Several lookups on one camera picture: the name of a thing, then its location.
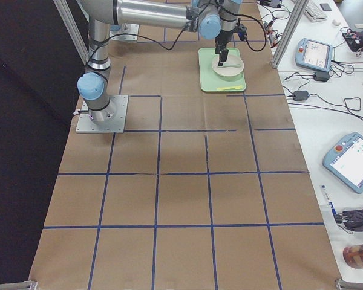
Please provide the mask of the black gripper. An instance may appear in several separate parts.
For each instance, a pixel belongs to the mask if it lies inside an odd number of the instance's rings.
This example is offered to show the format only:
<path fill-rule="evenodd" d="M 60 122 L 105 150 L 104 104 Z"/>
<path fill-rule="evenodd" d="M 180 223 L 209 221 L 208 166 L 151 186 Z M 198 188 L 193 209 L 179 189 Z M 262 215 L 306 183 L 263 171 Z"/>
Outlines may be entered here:
<path fill-rule="evenodd" d="M 218 36 L 215 38 L 215 53 L 218 54 L 218 67 L 223 66 L 227 61 L 228 49 L 227 44 L 232 39 L 232 31 L 221 30 Z"/>

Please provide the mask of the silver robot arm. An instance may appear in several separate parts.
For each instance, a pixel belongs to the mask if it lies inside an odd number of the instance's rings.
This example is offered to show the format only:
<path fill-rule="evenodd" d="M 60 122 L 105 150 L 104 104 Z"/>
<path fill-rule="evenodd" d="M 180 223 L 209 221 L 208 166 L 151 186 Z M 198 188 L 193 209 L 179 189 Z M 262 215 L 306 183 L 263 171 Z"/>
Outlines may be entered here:
<path fill-rule="evenodd" d="M 241 1 L 192 1 L 186 6 L 151 1 L 81 1 L 81 5 L 89 15 L 89 49 L 85 74 L 78 79 L 77 88 L 92 124 L 107 124 L 125 116 L 126 111 L 116 105 L 117 99 L 106 92 L 111 66 L 108 44 L 111 39 L 135 37 L 127 29 L 129 25 L 198 32 L 215 41 L 220 66 L 227 61 L 227 44 L 233 34 L 246 31 L 237 18 Z"/>

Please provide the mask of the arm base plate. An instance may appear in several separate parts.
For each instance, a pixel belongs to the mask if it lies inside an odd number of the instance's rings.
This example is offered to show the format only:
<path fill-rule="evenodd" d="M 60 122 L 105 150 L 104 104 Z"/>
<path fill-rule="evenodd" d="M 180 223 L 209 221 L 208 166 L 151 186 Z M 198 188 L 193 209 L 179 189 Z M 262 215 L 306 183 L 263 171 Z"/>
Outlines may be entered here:
<path fill-rule="evenodd" d="M 110 38 L 119 42 L 136 42 L 138 38 L 138 24 L 110 25 Z"/>
<path fill-rule="evenodd" d="M 122 134 L 125 130 L 128 95 L 109 95 L 110 102 L 102 111 L 92 111 L 85 101 L 80 109 L 76 132 L 78 134 Z"/>

